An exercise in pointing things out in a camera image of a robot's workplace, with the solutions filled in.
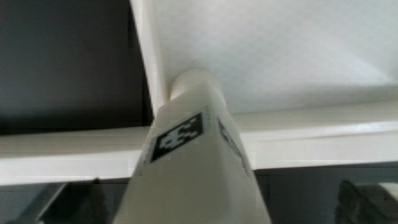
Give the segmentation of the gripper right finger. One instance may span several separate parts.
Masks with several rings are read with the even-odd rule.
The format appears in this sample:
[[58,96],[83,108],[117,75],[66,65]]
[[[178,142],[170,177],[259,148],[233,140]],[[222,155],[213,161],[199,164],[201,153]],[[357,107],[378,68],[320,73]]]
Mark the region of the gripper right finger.
[[334,224],[398,224],[398,183],[339,183]]

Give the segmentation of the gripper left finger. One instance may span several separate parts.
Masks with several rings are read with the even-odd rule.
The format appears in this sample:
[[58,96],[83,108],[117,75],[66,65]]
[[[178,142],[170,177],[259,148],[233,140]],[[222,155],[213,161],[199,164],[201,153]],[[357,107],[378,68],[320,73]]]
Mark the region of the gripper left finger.
[[106,224],[108,211],[98,179],[50,184],[10,224]]

